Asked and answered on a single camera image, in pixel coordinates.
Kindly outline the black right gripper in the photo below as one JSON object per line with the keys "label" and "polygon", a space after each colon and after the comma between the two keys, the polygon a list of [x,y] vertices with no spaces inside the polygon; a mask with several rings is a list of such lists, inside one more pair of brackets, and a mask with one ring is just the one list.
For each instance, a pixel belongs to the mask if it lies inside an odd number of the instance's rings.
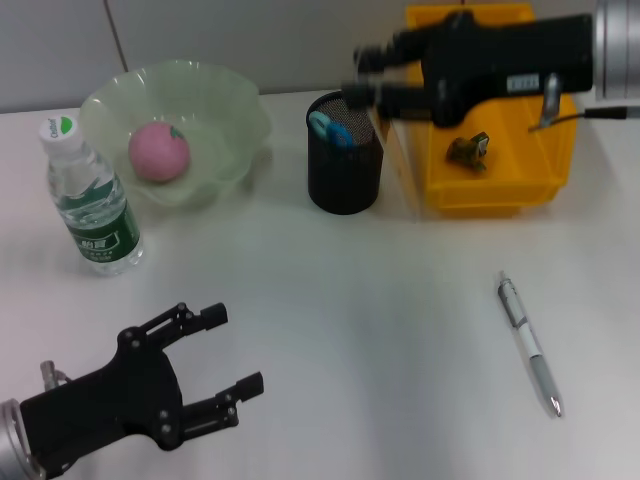
{"label": "black right gripper", "polygon": [[489,26],[462,10],[353,52],[356,71],[385,71],[413,61],[421,65],[422,87],[346,83],[345,104],[374,109],[385,119],[452,128],[483,102],[540,95],[539,124],[546,127],[558,116],[563,94],[593,86],[593,20],[580,14]]}

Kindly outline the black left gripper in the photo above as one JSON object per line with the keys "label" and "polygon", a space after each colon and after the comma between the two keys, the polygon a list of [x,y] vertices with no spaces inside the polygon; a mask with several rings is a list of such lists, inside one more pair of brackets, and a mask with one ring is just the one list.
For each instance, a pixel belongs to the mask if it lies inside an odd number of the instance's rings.
{"label": "black left gripper", "polygon": [[[20,404],[31,453],[46,472],[58,473],[127,436],[144,435],[172,451],[184,441],[239,425],[237,404],[264,393],[261,372],[183,407],[164,348],[184,336],[189,313],[180,303],[142,326],[124,329],[104,367]],[[193,317],[191,332],[227,322],[226,306],[219,302]]]}

